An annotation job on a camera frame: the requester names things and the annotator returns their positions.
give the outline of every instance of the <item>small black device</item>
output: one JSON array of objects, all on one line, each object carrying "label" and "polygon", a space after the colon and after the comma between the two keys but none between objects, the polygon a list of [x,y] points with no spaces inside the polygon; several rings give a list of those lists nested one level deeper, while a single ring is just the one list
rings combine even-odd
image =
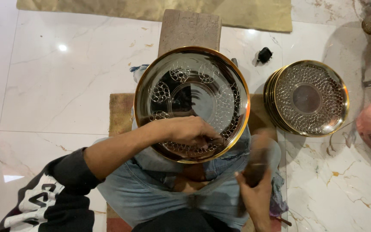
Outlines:
[{"label": "small black device", "polygon": [[268,49],[268,47],[264,47],[261,51],[258,52],[258,58],[255,66],[257,66],[260,61],[261,63],[265,64],[267,61],[270,60],[270,58],[272,58],[272,55],[273,53],[271,52],[271,50]]}]

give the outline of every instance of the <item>brown mat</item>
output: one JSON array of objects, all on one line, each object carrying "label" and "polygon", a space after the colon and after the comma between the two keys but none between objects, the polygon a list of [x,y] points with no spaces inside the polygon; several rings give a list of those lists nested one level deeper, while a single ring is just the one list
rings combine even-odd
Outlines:
[{"label": "brown mat", "polygon": [[[133,93],[110,94],[109,136],[115,136],[116,134],[131,131],[133,120],[131,117],[131,107],[133,106],[133,103]],[[250,117],[248,121],[250,134],[253,134],[254,131],[259,128],[275,128],[264,108],[262,94],[250,94],[250,104]],[[242,231],[253,231],[252,227],[252,222],[249,220]],[[128,231],[131,231],[131,227],[107,204],[107,232]]]},{"label": "brown mat", "polygon": [[165,9],[178,9],[219,15],[224,26],[292,31],[291,0],[18,0],[17,8],[150,21],[162,21]]}]

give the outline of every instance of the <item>plate center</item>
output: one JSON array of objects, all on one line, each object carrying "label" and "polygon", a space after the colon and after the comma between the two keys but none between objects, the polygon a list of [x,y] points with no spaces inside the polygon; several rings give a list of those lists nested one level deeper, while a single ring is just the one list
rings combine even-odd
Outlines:
[{"label": "plate center", "polygon": [[204,84],[199,82],[187,82],[179,85],[172,93],[169,103],[170,113],[174,116],[187,115],[202,117],[210,123],[214,117],[216,106],[214,104],[214,93]]},{"label": "plate center", "polygon": [[303,114],[317,112],[322,105],[322,96],[317,87],[309,83],[301,83],[291,94],[294,107]]}]

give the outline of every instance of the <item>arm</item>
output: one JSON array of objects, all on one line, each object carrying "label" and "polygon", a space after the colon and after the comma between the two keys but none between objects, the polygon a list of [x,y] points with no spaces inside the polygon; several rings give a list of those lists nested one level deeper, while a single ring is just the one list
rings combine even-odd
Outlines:
[{"label": "arm", "polygon": [[162,119],[51,161],[19,190],[18,204],[1,221],[0,232],[92,231],[94,212],[85,195],[111,172],[152,144],[204,147],[205,137],[221,136],[199,117]]},{"label": "arm", "polygon": [[271,170],[268,169],[265,172],[263,179],[254,188],[246,183],[246,179],[241,173],[236,172],[234,175],[239,183],[240,193],[253,221],[255,231],[270,232]]}]

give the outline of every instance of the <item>denim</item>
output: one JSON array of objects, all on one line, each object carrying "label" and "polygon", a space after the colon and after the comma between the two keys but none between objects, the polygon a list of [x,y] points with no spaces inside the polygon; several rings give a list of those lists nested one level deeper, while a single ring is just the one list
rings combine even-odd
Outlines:
[{"label": "denim", "polygon": [[[249,139],[255,141],[257,137],[258,135],[253,135],[249,136]],[[250,142],[247,143],[246,140],[240,142],[240,145],[248,144]],[[248,148],[233,146],[233,150],[220,158],[203,163],[206,176],[213,177],[213,180],[192,194],[172,191],[172,186],[166,183],[167,177],[174,179],[175,173],[182,168],[179,163],[173,161],[173,166],[167,167],[161,163],[158,165],[160,160],[162,162],[169,160],[165,158],[153,160],[152,157],[161,157],[158,154],[157,156],[148,154],[152,151],[150,149],[141,151],[120,166],[97,187],[111,208],[125,222],[135,227],[166,212],[181,208],[197,208],[224,221],[231,228],[241,229],[248,215],[237,215],[240,189],[233,173],[244,170],[247,165],[249,146]],[[280,157],[280,147],[274,140],[270,140],[268,158],[272,173],[276,172]]]}]

